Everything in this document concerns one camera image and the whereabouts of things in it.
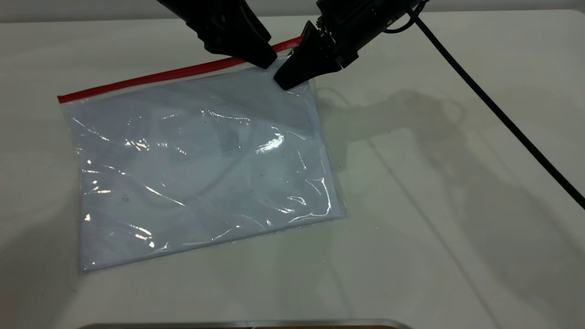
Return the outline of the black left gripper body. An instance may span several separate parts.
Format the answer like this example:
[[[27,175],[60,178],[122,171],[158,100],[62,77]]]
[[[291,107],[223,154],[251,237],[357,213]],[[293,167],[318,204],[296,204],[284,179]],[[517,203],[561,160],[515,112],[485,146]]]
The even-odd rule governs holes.
[[[244,0],[159,0],[159,4],[195,31],[229,29],[248,23]]]

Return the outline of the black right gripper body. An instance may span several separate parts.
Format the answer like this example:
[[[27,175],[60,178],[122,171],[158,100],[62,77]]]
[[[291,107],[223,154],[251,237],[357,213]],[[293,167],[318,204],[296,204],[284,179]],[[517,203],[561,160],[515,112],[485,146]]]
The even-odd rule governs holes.
[[[416,15],[423,10],[421,0],[318,0],[320,17],[316,21],[320,48],[324,56],[339,68],[346,68],[359,56],[358,51],[381,33],[396,34],[410,28],[410,18],[399,28],[389,28],[407,14],[408,6]]]

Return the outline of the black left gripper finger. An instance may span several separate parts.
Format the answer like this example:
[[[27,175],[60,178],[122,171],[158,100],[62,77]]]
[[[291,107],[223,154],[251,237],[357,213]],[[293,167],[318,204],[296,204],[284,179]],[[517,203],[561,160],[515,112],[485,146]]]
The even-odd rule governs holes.
[[[238,1],[238,36],[247,42],[269,44],[271,35],[246,0]]]
[[[197,28],[196,33],[205,50],[213,54],[239,58],[262,69],[269,68],[277,58],[269,44],[271,35],[263,25],[227,29],[206,26]]]

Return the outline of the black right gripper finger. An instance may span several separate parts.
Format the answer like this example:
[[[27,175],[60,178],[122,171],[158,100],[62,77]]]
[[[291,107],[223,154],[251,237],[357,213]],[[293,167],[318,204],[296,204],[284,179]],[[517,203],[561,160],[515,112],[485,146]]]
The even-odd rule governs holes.
[[[312,60],[319,58],[323,52],[323,45],[320,31],[311,21],[307,21],[302,31],[302,40],[291,51],[291,59]]]
[[[338,72],[342,66],[322,48],[296,47],[274,75],[274,81],[285,91],[315,77]]]

